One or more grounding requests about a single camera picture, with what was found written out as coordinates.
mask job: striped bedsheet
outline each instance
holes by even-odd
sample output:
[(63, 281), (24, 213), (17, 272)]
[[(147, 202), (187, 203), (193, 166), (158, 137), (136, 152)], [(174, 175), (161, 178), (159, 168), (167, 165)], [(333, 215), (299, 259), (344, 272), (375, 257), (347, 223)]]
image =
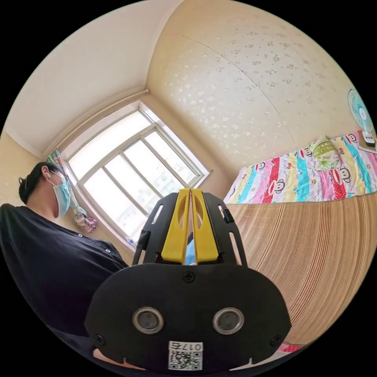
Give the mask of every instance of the striped bedsheet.
[(226, 204), (327, 201), (377, 191), (377, 154), (357, 147), (361, 131), (331, 139), (342, 164), (319, 172), (308, 148), (243, 167)]

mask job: face mask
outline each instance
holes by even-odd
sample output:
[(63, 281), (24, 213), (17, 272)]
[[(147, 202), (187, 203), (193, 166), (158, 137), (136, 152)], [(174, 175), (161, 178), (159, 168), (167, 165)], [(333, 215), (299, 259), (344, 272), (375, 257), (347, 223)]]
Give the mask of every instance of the face mask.
[(59, 208), (59, 214), (58, 217), (63, 216), (67, 213), (69, 207), (70, 207), (70, 202), (71, 202), (71, 195), (68, 190), (68, 183), (65, 178), (61, 177), (59, 174), (57, 174), (59, 178), (62, 179), (62, 184), (61, 185), (54, 185), (52, 182), (50, 182), (54, 186), (54, 191), (56, 195), (56, 199), (58, 201), (58, 208)]

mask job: window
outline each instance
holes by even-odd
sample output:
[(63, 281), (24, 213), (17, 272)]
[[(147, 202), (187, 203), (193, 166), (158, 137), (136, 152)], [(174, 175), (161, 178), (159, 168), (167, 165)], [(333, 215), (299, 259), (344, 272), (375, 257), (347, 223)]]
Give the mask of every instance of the window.
[(66, 159), (93, 207), (120, 234), (133, 240), (139, 238), (160, 198), (195, 187), (208, 175), (171, 135), (138, 108)]

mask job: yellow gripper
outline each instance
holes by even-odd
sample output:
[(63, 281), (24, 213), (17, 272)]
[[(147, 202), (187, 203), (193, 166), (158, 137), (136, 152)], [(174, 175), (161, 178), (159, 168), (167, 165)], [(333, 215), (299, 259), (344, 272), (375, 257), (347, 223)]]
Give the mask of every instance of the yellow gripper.
[(203, 192), (197, 188), (179, 191), (173, 217), (161, 253), (166, 262), (185, 264), (191, 199), (192, 231), (196, 264), (215, 262), (219, 256)]

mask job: woman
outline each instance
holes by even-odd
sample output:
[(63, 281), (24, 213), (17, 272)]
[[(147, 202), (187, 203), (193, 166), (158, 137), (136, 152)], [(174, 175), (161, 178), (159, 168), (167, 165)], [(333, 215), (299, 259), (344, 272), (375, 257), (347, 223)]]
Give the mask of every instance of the woman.
[(16, 284), (62, 340), (86, 356), (112, 362), (91, 346), (84, 321), (97, 288), (127, 264), (111, 243), (56, 223), (70, 206), (68, 181), (58, 166), (38, 163), (19, 183), (25, 206), (0, 207), (0, 246)]

